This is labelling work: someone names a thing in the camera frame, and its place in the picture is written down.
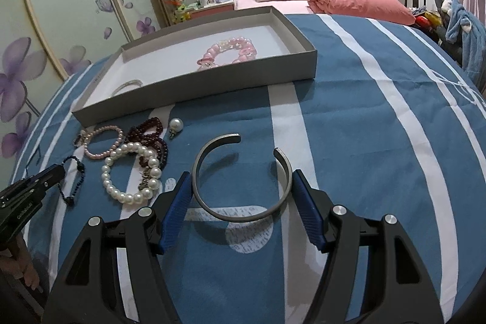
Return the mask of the left hand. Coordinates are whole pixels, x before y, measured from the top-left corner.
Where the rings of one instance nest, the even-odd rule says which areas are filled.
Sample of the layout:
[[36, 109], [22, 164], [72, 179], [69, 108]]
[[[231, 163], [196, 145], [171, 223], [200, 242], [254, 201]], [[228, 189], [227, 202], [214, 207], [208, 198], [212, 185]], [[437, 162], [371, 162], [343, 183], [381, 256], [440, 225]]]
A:
[[18, 247], [19, 252], [16, 255], [7, 250], [1, 251], [1, 271], [12, 275], [16, 280], [23, 279], [28, 288], [36, 290], [39, 287], [39, 275], [22, 239], [18, 242]]

